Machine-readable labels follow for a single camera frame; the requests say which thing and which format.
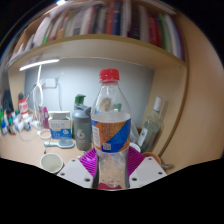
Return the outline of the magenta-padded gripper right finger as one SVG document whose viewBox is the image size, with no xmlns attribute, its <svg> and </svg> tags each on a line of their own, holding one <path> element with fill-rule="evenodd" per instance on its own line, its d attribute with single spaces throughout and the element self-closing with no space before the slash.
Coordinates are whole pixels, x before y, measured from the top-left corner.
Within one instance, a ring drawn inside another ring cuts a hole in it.
<svg viewBox="0 0 224 224">
<path fill-rule="evenodd" d="M 152 157 L 144 157 L 133 147 L 129 147 L 126 157 L 125 183 L 129 189 L 140 188 L 166 176 L 166 172 Z"/>
</svg>

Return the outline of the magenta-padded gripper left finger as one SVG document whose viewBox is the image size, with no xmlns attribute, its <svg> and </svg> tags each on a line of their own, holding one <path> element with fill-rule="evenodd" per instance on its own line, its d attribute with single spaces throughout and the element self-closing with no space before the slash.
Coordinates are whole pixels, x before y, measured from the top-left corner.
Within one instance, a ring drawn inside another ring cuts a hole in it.
<svg viewBox="0 0 224 224">
<path fill-rule="evenodd" d="M 92 188 L 97 173 L 97 153 L 91 149 L 78 159 L 71 159 L 58 176 L 84 188 Z"/>
</svg>

